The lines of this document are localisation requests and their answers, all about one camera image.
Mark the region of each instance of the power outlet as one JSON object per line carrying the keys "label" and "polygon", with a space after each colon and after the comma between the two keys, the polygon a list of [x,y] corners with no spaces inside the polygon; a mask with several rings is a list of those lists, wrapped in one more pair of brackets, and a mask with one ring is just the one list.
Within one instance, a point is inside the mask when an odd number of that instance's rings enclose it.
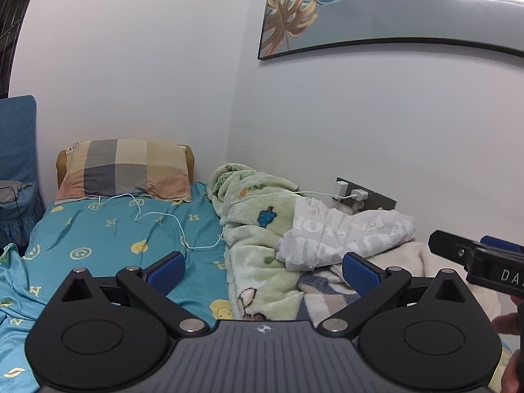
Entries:
{"label": "power outlet", "polygon": [[391,198],[388,198],[387,196],[385,197],[384,195],[373,192],[372,190],[366,187],[360,186],[356,183],[352,183],[346,180],[345,178],[341,178],[341,177],[336,178],[337,182],[340,180],[347,182],[347,194],[348,195],[350,194],[350,192],[353,189],[362,189],[369,194],[367,199],[364,201],[357,201],[357,200],[354,200],[353,198],[346,198],[340,201],[341,204],[344,204],[350,208],[353,208],[353,210],[356,210],[358,212],[361,212],[364,210],[378,210],[379,208],[382,208],[384,210],[394,210],[395,205],[397,205],[397,201]]}

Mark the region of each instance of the white wall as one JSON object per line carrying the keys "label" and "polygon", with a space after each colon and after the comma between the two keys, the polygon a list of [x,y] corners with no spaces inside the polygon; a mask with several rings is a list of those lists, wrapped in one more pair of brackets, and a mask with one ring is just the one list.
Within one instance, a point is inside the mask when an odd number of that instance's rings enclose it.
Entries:
{"label": "white wall", "polygon": [[331,192],[337,176],[435,229],[524,244],[524,62],[454,47],[373,46],[257,60],[252,0],[227,159]]}
{"label": "white wall", "polygon": [[37,100],[40,184],[77,140],[189,144],[196,178],[225,158],[249,0],[31,0],[10,96]]}

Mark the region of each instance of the gray cushion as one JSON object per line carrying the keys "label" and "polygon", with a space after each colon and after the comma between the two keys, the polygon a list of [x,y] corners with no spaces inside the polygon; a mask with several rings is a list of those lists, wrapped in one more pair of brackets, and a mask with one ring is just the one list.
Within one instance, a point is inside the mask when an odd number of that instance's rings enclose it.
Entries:
{"label": "gray cushion", "polygon": [[13,202],[18,196],[18,192],[27,184],[16,180],[0,180],[0,205]]}

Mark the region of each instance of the white charging cable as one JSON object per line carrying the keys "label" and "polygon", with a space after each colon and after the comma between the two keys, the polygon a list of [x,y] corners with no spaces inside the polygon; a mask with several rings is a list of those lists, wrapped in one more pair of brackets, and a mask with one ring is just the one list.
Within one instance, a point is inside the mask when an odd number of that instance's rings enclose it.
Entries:
{"label": "white charging cable", "polygon": [[[347,198],[353,198],[353,199],[357,199],[359,197],[362,197],[362,194],[359,193],[360,189],[356,189],[356,190],[353,190],[351,191],[352,194],[351,195],[348,195],[348,196],[340,196],[339,195],[333,195],[332,193],[320,193],[320,192],[316,192],[316,191],[282,191],[282,192],[271,192],[271,193],[266,193],[266,194],[260,194],[260,195],[251,195],[251,196],[248,196],[248,197],[245,197],[245,198],[242,198],[242,199],[239,199],[233,203],[231,203],[231,205],[235,205],[235,204],[238,204],[239,202],[242,202],[242,201],[245,201],[247,199],[251,199],[251,198],[258,198],[258,197],[265,197],[265,196],[270,196],[270,195],[279,195],[281,193],[291,193],[291,194],[300,194],[300,193],[315,193],[317,195],[323,195],[324,197],[328,197],[328,196],[332,196],[333,198],[339,198],[339,199],[347,199]],[[366,194],[366,197],[365,198],[361,198],[360,200],[364,200],[367,198],[367,192],[365,192]]]}
{"label": "white charging cable", "polygon": [[182,238],[183,238],[183,240],[184,240],[184,245],[185,245],[187,248],[191,249],[191,250],[215,248],[215,247],[218,245],[218,243],[220,242],[220,240],[222,239],[222,237],[224,236],[224,227],[222,226],[222,232],[220,233],[220,236],[218,237],[218,240],[217,240],[213,245],[210,245],[210,246],[208,246],[208,247],[191,247],[191,246],[188,244],[188,242],[185,240],[184,229],[182,229],[182,224],[180,224],[180,220],[178,219],[178,217],[177,217],[176,215],[174,215],[174,214],[169,214],[169,213],[159,213],[159,212],[157,212],[157,211],[151,211],[150,213],[145,213],[145,214],[143,214],[143,215],[140,215],[140,213],[142,212],[142,209],[140,208],[140,205],[138,204],[137,199],[136,199],[132,194],[130,194],[130,193],[123,193],[122,195],[116,195],[116,196],[114,196],[114,197],[111,197],[111,198],[106,199],[104,202],[100,202],[101,197],[99,196],[99,197],[98,197],[98,198],[99,198],[99,205],[102,206],[102,205],[104,205],[107,201],[109,201],[109,200],[111,200],[111,199],[113,199],[113,198],[120,198],[120,197],[123,197],[123,196],[124,196],[124,197],[126,197],[126,196],[130,196],[131,198],[133,198],[133,200],[135,201],[136,206],[138,207],[138,214],[137,214],[136,217],[135,217],[135,221],[138,221],[138,220],[140,220],[141,218],[143,218],[143,217],[145,217],[145,216],[147,216],[147,215],[149,215],[149,214],[160,214],[160,215],[162,215],[162,216],[170,216],[170,217],[174,217],[175,220],[176,220],[177,223],[178,223],[178,226],[180,227],[180,231],[182,232]]}

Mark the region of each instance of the human hand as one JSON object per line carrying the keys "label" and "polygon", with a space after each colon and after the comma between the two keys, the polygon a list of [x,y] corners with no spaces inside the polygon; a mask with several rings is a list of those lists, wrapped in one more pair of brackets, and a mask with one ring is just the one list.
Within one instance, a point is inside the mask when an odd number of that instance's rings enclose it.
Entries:
{"label": "human hand", "polygon": [[[519,304],[522,299],[512,296],[512,302]],[[520,335],[519,318],[517,313],[510,313],[508,315],[497,316],[492,321],[493,327],[500,334]],[[518,393],[519,392],[519,357],[520,350],[513,353],[509,360],[506,370],[500,379],[500,393]]]}

